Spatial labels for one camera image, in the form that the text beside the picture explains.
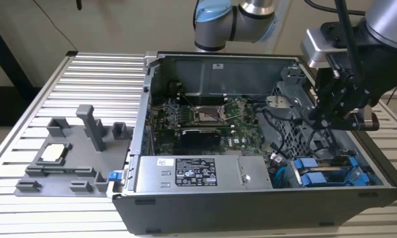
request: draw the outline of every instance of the power supply label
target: power supply label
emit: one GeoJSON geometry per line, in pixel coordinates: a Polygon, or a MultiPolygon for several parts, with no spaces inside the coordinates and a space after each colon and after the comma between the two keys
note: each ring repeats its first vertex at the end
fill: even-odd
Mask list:
{"type": "Polygon", "coordinates": [[[218,186],[215,159],[176,159],[178,186],[218,186]]]}

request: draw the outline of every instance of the metal workbench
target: metal workbench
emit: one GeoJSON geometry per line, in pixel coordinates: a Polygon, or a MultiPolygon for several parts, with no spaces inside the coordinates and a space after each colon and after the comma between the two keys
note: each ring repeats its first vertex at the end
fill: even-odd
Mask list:
{"type": "MultiPolygon", "coordinates": [[[[54,116],[67,117],[72,125],[82,124],[76,108],[79,104],[92,104],[95,117],[106,125],[123,121],[135,126],[143,59],[143,55],[87,53],[66,57],[0,146],[0,237],[134,237],[111,199],[16,197],[14,191],[48,136],[46,126],[54,116]]],[[[370,135],[397,168],[397,117],[384,103],[375,107],[375,112],[382,129],[370,135]]],[[[397,201],[386,208],[368,209],[339,228],[182,234],[179,237],[397,238],[397,201]]]]}

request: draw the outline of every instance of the white wall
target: white wall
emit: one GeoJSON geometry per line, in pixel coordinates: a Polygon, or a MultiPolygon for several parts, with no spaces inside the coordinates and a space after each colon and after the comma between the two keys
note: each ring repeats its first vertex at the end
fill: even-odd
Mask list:
{"type": "MultiPolygon", "coordinates": [[[[38,0],[82,52],[194,51],[196,0],[38,0]]],[[[0,33],[36,85],[74,50],[32,0],[0,0],[0,33]]],[[[227,51],[262,53],[266,44],[228,43],[227,51]]]]}

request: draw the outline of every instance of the open computer chassis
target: open computer chassis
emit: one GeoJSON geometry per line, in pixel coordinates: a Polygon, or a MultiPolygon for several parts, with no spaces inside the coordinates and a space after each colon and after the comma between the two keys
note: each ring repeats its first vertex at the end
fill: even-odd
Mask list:
{"type": "Polygon", "coordinates": [[[160,52],[112,198],[135,234],[339,226],[397,199],[366,132],[315,130],[298,57],[160,52]]]}

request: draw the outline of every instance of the blue tab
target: blue tab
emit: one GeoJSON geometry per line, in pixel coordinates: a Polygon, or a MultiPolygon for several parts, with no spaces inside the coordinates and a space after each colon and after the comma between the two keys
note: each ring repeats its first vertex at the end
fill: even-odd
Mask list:
{"type": "Polygon", "coordinates": [[[120,182],[122,181],[122,173],[120,172],[111,172],[108,173],[108,180],[120,182]]]}

